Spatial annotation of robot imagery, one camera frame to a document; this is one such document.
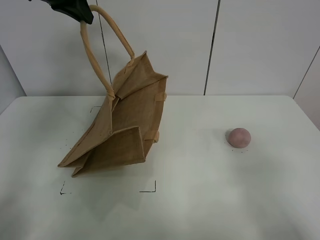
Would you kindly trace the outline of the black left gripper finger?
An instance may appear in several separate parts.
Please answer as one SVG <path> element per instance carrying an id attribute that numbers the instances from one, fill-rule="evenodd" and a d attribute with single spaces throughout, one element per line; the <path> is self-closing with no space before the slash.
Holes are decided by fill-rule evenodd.
<path id="1" fill-rule="evenodd" d="M 78 22 L 92 24 L 94 16 L 86 0 L 48 0 L 50 7 Z"/>

